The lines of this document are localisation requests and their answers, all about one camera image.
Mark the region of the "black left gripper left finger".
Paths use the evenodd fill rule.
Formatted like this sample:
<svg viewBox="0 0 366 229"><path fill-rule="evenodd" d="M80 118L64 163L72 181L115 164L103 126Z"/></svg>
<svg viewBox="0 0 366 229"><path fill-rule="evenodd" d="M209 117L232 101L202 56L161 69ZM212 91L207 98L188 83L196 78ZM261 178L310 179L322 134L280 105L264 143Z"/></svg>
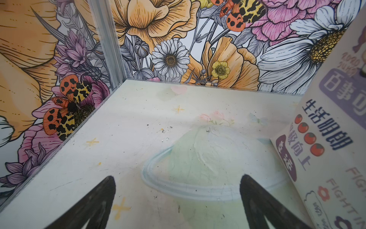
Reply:
<svg viewBox="0 0 366 229"><path fill-rule="evenodd" d="M48 225L48 229L105 229L112 209L116 184L107 176L68 211Z"/></svg>

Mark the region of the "white printed paper bag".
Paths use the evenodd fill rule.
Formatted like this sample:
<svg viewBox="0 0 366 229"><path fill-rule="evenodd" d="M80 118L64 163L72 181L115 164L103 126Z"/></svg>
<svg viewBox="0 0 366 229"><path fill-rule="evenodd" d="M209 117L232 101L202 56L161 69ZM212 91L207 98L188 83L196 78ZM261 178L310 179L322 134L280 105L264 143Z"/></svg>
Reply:
<svg viewBox="0 0 366 229"><path fill-rule="evenodd" d="M356 16L303 95L291 123L272 138L317 229L366 226L366 7Z"/></svg>

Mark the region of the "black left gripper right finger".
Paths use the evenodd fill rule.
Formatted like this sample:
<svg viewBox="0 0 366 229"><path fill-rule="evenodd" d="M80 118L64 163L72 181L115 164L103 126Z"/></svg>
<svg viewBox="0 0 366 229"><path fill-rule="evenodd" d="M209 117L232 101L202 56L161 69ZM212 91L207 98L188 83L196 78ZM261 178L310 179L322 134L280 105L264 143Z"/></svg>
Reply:
<svg viewBox="0 0 366 229"><path fill-rule="evenodd" d="M309 229L310 227L275 199L251 176L241 178L240 195L251 229Z"/></svg>

